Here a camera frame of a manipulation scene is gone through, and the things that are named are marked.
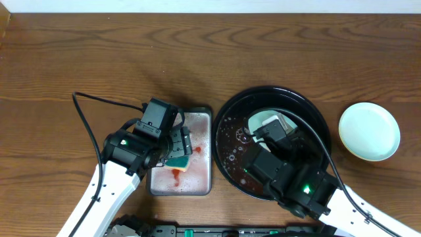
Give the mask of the green and orange sponge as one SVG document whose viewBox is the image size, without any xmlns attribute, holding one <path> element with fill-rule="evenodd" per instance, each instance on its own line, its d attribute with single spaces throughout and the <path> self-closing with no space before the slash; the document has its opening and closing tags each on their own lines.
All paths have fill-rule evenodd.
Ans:
<svg viewBox="0 0 421 237">
<path fill-rule="evenodd" d="M 190 158 L 187 155 L 187 156 L 177 157 L 177 158 L 167 160 L 164 164 L 164 168 L 175 169 L 175 170 L 185 172 L 189 167 L 189 163 L 190 163 Z"/>
</svg>

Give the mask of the mint plate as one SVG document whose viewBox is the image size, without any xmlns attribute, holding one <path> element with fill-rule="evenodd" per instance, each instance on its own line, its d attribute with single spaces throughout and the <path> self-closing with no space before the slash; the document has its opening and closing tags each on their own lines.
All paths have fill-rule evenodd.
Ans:
<svg viewBox="0 0 421 237">
<path fill-rule="evenodd" d="M 262 122 L 265 121 L 266 119 L 269 119 L 270 117 L 272 117 L 273 115 L 278 115 L 283 116 L 283 118 L 286 120 L 286 122 L 293 127 L 293 131 L 297 130 L 297 125 L 290 119 L 287 118 L 284 114 L 282 114 L 281 112 L 277 112 L 273 109 L 267 109 L 267 110 L 262 110 L 259 112 L 256 112 L 254 115 L 251 115 L 251 117 L 249 118 L 248 122 L 247 122 L 247 128 L 249 129 L 253 140 L 260 145 L 263 149 L 271 152 L 268 148 L 268 146 L 266 145 L 266 142 L 263 139 L 256 139 L 255 136 L 253 135 L 253 132 L 258 129 L 259 127 L 262 126 Z"/>
<path fill-rule="evenodd" d="M 339 137 L 346 149 L 365 161 L 384 161 L 399 148 L 401 132 L 394 116 L 369 102 L 355 103 L 339 119 Z"/>
</svg>

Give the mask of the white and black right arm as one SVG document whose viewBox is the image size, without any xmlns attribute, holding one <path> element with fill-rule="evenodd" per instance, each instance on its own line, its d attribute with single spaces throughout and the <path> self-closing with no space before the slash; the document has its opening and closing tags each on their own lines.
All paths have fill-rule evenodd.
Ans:
<svg viewBox="0 0 421 237">
<path fill-rule="evenodd" d="M 243 156 L 245 172 L 293 215 L 310 216 L 351 236 L 419 236 L 325 169 L 302 160 L 282 128 L 259 128 L 257 142 Z"/>
</svg>

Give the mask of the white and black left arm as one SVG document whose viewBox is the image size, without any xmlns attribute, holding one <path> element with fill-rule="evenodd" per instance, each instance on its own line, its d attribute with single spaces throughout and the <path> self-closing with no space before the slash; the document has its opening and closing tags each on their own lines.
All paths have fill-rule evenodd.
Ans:
<svg viewBox="0 0 421 237">
<path fill-rule="evenodd" d="M 161 141 L 125 129 L 109 134 L 87 190 L 59 236 L 103 236 L 147 172 L 192 154 L 189 129 L 173 128 Z"/>
</svg>

